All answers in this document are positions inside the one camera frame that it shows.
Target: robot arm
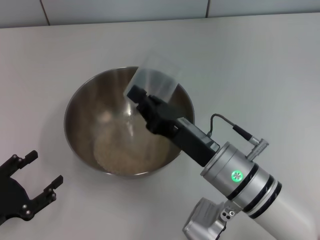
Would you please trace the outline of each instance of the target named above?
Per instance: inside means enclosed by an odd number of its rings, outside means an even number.
[[[202,198],[187,220],[183,232],[189,240],[217,240],[227,222],[243,211],[277,240],[317,240],[312,216],[287,195],[282,184],[253,162],[269,144],[258,140],[221,115],[211,117],[208,134],[173,108],[133,86],[127,96],[146,120],[146,128],[165,136],[204,167],[201,175],[228,200],[215,204]],[[220,147],[211,139],[213,117],[222,117],[253,144],[247,156],[227,142]]]

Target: metal bowl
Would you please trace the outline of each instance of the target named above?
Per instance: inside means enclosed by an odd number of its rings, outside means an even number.
[[[140,176],[157,171],[181,152],[168,139],[150,133],[123,92],[138,67],[104,71],[72,96],[64,132],[73,152],[90,167],[111,175]],[[194,123],[193,104],[181,85],[169,102]]]

